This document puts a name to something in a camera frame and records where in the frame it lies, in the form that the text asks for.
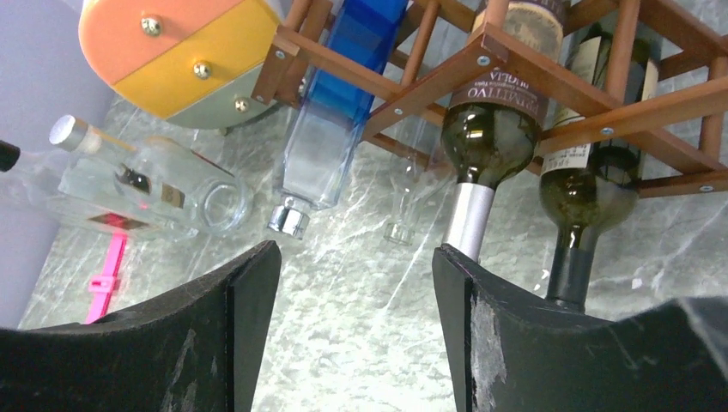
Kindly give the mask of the small black gold-capped bottle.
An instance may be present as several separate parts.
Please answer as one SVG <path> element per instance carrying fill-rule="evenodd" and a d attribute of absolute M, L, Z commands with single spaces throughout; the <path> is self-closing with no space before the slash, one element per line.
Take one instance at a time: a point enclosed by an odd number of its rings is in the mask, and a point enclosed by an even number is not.
<path fill-rule="evenodd" d="M 245 180 L 194 150 L 151 136 L 119 161 L 1 144 L 1 198 L 71 225 L 140 239 L 226 236 L 252 209 Z"/>

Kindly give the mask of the green wine bottle white label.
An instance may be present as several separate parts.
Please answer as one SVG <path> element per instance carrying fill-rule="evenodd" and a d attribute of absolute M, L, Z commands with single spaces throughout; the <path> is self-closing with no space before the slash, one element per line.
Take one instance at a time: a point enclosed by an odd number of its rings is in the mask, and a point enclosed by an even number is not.
<path fill-rule="evenodd" d="M 566 67 L 604 89 L 616 23 L 607 18 L 575 34 Z M 654 96 L 661 39 L 638 23 L 623 103 Z M 555 151 L 543 157 L 539 183 L 542 207 L 558 227 L 545 299 L 583 313 L 598 236 L 619 225 L 638 200 L 645 156 L 619 138 Z"/>

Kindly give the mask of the clear glass bottle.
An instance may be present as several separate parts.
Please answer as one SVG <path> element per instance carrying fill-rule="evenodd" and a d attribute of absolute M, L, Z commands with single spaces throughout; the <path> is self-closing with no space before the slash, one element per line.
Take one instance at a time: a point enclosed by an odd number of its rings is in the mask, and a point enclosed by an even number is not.
<path fill-rule="evenodd" d="M 452 179 L 440 135 L 439 126 L 417 116 L 407 117 L 396 128 L 395 138 L 405 151 L 392 155 L 389 162 L 392 212 L 384 238 L 392 243 L 412 244 L 423 204 Z"/>

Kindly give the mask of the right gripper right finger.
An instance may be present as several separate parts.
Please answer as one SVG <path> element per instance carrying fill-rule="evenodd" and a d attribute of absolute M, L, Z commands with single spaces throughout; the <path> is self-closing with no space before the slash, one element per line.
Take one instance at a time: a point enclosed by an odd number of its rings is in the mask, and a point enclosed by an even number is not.
<path fill-rule="evenodd" d="M 727 300 L 616 322 L 570 312 L 449 245 L 432 270 L 458 411 L 724 411 Z"/>

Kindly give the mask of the clear bottle white cap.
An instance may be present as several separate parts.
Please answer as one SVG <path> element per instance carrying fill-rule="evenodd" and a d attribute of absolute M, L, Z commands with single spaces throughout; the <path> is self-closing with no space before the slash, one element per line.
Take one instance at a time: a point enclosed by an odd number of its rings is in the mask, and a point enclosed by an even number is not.
<path fill-rule="evenodd" d="M 52 126 L 49 142 L 70 153 L 92 155 L 107 161 L 122 161 L 136 151 L 129 143 L 72 115 L 63 115 Z"/>

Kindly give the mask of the dark wine bottle red label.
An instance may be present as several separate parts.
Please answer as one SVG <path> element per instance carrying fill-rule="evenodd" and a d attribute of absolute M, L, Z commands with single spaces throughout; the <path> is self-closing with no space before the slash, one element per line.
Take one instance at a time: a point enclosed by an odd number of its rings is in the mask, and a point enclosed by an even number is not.
<path fill-rule="evenodd" d="M 509 1 L 502 29 L 555 62 L 566 8 L 566 1 Z M 495 191 L 532 161 L 548 106 L 528 82 L 497 67 L 452 93 L 440 140 L 457 184 L 442 243 L 478 261 Z"/>

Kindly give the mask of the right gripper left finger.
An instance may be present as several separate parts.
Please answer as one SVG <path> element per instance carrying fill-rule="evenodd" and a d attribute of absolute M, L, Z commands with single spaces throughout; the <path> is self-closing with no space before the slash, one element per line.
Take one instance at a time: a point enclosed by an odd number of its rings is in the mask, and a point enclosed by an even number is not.
<path fill-rule="evenodd" d="M 2 330 L 2 410 L 250 410 L 281 266 L 265 241 L 92 324 Z"/>

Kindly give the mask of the brown wooden wine rack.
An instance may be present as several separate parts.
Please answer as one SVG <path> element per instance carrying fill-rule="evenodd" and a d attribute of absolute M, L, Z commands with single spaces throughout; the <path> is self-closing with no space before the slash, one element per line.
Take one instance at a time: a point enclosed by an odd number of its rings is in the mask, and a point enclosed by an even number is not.
<path fill-rule="evenodd" d="M 384 101 L 367 123 L 365 141 L 395 155 L 409 155 L 412 148 L 386 136 L 385 128 L 411 114 L 440 124 L 444 109 L 437 99 L 498 68 L 582 116 L 578 123 L 546 131 L 537 149 L 540 155 L 620 137 L 676 172 L 672 177 L 642 182 L 642 197 L 726 190 L 727 168 L 719 159 L 720 126 L 727 109 L 725 36 L 674 1 L 577 3 L 567 11 L 566 33 L 610 12 L 618 14 L 607 84 L 601 90 L 506 33 L 502 29 L 505 8 L 504 2 L 495 2 L 462 51 L 416 82 L 402 86 L 318 42 L 317 36 L 332 20 L 330 2 L 297 1 L 288 21 L 276 30 L 252 97 L 261 103 L 278 99 L 297 106 L 302 75 L 294 71 L 294 65 L 324 70 Z M 678 54 L 661 61 L 661 79 L 704 66 L 710 70 L 709 77 L 700 84 L 645 102 L 624 104 L 628 55 L 638 23 L 646 24 L 680 48 Z"/>

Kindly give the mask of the blue square bottle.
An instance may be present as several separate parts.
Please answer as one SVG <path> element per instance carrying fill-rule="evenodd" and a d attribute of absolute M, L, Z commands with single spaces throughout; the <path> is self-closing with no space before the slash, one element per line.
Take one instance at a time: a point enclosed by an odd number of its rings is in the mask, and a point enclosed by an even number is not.
<path fill-rule="evenodd" d="M 343 1 L 325 47 L 380 74 L 406 8 L 405 1 Z M 278 162 L 274 191 L 281 202 L 269 229 L 302 239 L 311 211 L 337 205 L 373 99 L 329 70 L 312 73 Z"/>

